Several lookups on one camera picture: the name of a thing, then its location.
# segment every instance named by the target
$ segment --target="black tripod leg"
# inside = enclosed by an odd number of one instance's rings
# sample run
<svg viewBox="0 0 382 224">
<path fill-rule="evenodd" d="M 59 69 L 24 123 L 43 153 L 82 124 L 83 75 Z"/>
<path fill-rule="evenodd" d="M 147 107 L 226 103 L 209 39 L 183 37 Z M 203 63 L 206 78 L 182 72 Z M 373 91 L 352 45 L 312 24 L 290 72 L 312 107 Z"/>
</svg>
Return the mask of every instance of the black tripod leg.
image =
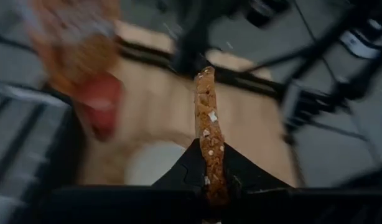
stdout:
<svg viewBox="0 0 382 224">
<path fill-rule="evenodd" d="M 305 73 L 314 65 L 314 63 L 323 56 L 324 53 L 339 39 L 343 32 L 351 26 L 361 23 L 368 18 L 371 9 L 377 5 L 379 0 L 363 1 L 349 11 L 349 13 L 341 19 L 328 33 L 317 41 L 315 47 L 310 51 L 310 55 L 305 62 L 300 65 L 284 82 L 285 88 L 282 97 L 286 94 L 289 85 L 293 79 L 302 78 Z"/>
</svg>

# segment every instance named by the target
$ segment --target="oat bar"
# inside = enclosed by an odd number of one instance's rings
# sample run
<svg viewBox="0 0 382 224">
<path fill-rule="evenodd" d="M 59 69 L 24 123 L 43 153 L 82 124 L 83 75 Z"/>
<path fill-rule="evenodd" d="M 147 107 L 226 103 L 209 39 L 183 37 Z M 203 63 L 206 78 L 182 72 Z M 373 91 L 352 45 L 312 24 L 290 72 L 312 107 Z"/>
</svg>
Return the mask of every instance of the oat bar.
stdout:
<svg viewBox="0 0 382 224">
<path fill-rule="evenodd" d="M 195 134 L 200 139 L 202 156 L 207 164 L 207 199 L 210 205 L 225 205 L 228 193 L 223 171 L 224 137 L 218 124 L 215 69 L 203 69 L 195 77 L 195 83 Z"/>
</svg>

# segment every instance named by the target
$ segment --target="metal rod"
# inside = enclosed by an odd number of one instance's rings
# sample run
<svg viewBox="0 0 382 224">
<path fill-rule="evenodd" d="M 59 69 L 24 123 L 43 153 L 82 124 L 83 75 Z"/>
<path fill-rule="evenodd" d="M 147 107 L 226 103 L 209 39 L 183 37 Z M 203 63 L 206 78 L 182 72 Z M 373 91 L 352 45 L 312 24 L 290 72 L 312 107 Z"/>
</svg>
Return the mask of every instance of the metal rod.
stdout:
<svg viewBox="0 0 382 224">
<path fill-rule="evenodd" d="M 241 71 L 241 73 L 250 73 L 250 72 L 259 70 L 260 68 L 270 67 L 270 66 L 273 66 L 275 64 L 286 62 L 286 61 L 292 60 L 292 59 L 297 58 L 297 57 L 306 57 L 306 56 L 308 56 L 310 49 L 311 49 L 311 46 L 308 46 L 308 47 L 304 47 L 304 48 L 299 49 L 299 50 L 289 52 L 288 54 L 285 54 L 283 56 L 268 59 L 265 62 L 260 63 L 259 65 L 255 65 L 253 67 L 244 69 L 243 71 Z"/>
</svg>

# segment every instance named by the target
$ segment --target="wooden board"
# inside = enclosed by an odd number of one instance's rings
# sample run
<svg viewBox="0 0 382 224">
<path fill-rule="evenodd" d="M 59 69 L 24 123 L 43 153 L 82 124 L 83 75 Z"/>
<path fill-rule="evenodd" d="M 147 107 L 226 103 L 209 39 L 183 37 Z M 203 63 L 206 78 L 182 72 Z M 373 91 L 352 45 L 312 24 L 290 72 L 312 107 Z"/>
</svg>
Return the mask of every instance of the wooden board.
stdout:
<svg viewBox="0 0 382 224">
<path fill-rule="evenodd" d="M 165 34 L 118 22 L 118 35 L 148 47 L 172 51 Z M 234 70 L 252 63 L 232 54 L 211 52 L 212 63 Z M 119 127 L 108 143 L 91 141 L 85 161 L 83 184 L 121 184 L 120 169 L 137 144 L 166 139 L 185 147 L 194 138 L 191 80 L 165 70 L 120 59 L 112 73 L 125 87 Z M 257 75 L 270 78 L 268 70 Z M 226 142 L 270 174 L 296 186 L 289 148 L 276 103 L 262 95 L 217 84 L 218 117 Z"/>
</svg>

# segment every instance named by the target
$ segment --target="red wrapper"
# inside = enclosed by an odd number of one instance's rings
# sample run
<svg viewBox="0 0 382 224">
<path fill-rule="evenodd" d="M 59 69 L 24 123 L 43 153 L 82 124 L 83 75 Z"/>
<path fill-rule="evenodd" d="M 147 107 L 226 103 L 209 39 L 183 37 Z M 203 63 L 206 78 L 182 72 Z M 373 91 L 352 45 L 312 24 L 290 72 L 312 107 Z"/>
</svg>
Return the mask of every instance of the red wrapper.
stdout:
<svg viewBox="0 0 382 224">
<path fill-rule="evenodd" d="M 109 73 L 97 75 L 80 85 L 74 98 L 81 103 L 83 114 L 100 141 L 109 139 L 116 130 L 123 84 Z"/>
</svg>

